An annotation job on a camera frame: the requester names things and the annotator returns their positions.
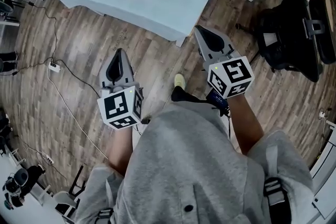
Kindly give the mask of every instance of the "person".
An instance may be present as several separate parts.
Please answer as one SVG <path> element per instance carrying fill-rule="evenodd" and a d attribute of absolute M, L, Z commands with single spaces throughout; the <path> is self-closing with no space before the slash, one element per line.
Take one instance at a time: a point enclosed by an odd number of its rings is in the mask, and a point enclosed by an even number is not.
<path fill-rule="evenodd" d="M 11 205 L 11 209 L 14 207 L 21 207 L 25 201 L 25 196 L 30 193 L 33 186 L 37 183 L 39 177 L 45 173 L 45 169 L 40 165 L 33 165 L 27 169 L 28 172 L 28 179 L 27 182 L 22 186 L 19 187 L 15 184 L 15 187 L 19 188 L 18 190 L 13 190 L 7 186 L 7 182 L 13 180 L 11 177 L 8 178 L 8 181 L 5 183 L 3 190 L 5 190 L 5 197 L 7 202 Z"/>
<path fill-rule="evenodd" d="M 134 152 L 132 128 L 114 132 L 108 163 L 93 168 L 75 223 L 271 223 L 273 196 L 264 187 L 274 178 L 282 194 L 274 205 L 290 205 L 278 213 L 300 222 L 312 178 L 285 133 L 264 135 L 245 96 L 228 98 L 238 153 L 218 110 L 186 93 L 181 74 L 174 84 L 174 103 L 153 117 Z"/>
<path fill-rule="evenodd" d="M 17 60 L 18 54 L 16 51 L 7 54 L 0 54 L 0 73 L 15 70 L 17 67 Z"/>
<path fill-rule="evenodd" d="M 6 114 L 6 117 L 0 120 L 0 136 L 4 139 L 6 139 L 7 136 L 13 131 L 13 128 L 9 127 L 9 124 L 10 120 Z"/>

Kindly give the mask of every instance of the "chair backrest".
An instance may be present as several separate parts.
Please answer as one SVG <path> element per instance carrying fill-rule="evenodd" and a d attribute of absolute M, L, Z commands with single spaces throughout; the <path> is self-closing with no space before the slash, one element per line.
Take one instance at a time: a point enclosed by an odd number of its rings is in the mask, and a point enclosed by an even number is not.
<path fill-rule="evenodd" d="M 6 183 L 5 183 L 5 188 L 10 192 L 10 193 L 15 193 L 20 189 L 20 186 L 18 186 L 14 180 L 14 178 L 10 177 Z"/>
<path fill-rule="evenodd" d="M 71 197 L 71 195 L 69 193 L 67 193 L 66 191 L 60 191 L 60 192 L 56 193 L 54 195 L 54 200 L 58 204 L 68 205 L 68 206 L 72 206 L 74 208 L 76 208 L 76 206 L 77 206 L 77 203 L 74 201 L 74 199 Z"/>
<path fill-rule="evenodd" d="M 14 180 L 16 184 L 18 184 L 20 187 L 24 186 L 28 181 L 27 170 L 24 168 L 21 168 L 19 171 L 17 171 L 14 175 Z"/>
<path fill-rule="evenodd" d="M 315 34 L 316 45 L 321 60 L 327 65 L 336 62 L 336 54 L 331 36 L 326 0 L 310 0 L 309 11 L 311 19 L 318 20 L 322 24 L 322 33 Z"/>
<path fill-rule="evenodd" d="M 317 52 L 314 39 L 307 38 L 305 18 L 310 19 L 306 0 L 283 0 L 272 10 L 262 11 L 256 27 L 258 46 L 273 68 L 299 71 L 317 82 L 320 75 Z M 266 46 L 263 33 L 275 33 L 278 43 Z"/>
<path fill-rule="evenodd" d="M 3 154 L 6 154 L 6 148 L 5 148 L 5 145 L 6 145 L 6 140 L 5 140 L 5 138 L 4 138 L 3 136 L 0 136 L 0 151 L 2 151 L 2 152 L 0 152 L 1 156 L 2 156 Z"/>

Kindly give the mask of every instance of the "office chair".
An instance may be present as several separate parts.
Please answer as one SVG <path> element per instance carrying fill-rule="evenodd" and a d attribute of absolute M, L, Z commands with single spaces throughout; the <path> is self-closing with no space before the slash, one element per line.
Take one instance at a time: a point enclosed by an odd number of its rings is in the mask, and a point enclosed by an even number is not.
<path fill-rule="evenodd" d="M 283 0 L 260 12 L 251 29 L 240 24 L 236 28 L 256 37 L 259 53 L 273 72 L 298 71 L 317 82 L 323 66 L 316 47 L 323 63 L 336 61 L 325 0 Z"/>
<path fill-rule="evenodd" d="M 27 181 L 28 181 L 28 172 L 26 169 L 21 168 L 15 173 L 13 177 L 8 178 L 4 187 L 10 193 L 18 194 L 18 192 L 27 183 Z"/>
<path fill-rule="evenodd" d="M 1 157 L 2 157 L 2 155 L 6 154 L 5 145 L 6 145 L 5 138 L 0 136 L 0 154 L 1 154 Z"/>

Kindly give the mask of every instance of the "black chair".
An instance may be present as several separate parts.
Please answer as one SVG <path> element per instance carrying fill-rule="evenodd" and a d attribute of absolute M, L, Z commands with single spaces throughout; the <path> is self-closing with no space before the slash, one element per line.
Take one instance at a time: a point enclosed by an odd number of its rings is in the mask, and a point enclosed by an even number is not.
<path fill-rule="evenodd" d="M 6 145 L 5 138 L 0 136 L 0 154 L 1 154 L 1 157 L 2 157 L 2 155 L 6 154 L 5 145 Z"/>
<path fill-rule="evenodd" d="M 257 38 L 259 53 L 272 71 L 298 71 L 317 82 L 323 71 L 316 47 L 325 64 L 336 61 L 335 49 L 325 0 L 283 0 L 272 9 L 263 10 L 256 17 L 253 30 L 236 25 Z M 266 40 L 273 35 L 274 40 Z"/>
<path fill-rule="evenodd" d="M 14 11 L 14 6 L 24 8 L 24 6 L 13 0 L 0 0 L 0 16 L 4 21 L 19 23 L 15 16 L 9 16 Z"/>

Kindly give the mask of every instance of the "electrical outlet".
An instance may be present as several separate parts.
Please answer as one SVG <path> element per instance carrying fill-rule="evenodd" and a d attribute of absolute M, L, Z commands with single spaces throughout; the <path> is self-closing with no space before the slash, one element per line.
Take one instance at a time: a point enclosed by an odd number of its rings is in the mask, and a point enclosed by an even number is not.
<path fill-rule="evenodd" d="M 49 67 L 48 67 L 50 70 L 54 71 L 54 72 L 57 72 L 59 73 L 60 70 L 61 70 L 61 66 L 55 64 L 55 63 L 49 63 Z"/>
<path fill-rule="evenodd" d="M 42 157 L 43 159 L 46 160 L 46 162 L 49 164 L 49 165 L 53 165 L 54 164 L 54 160 L 46 153 L 42 152 Z"/>

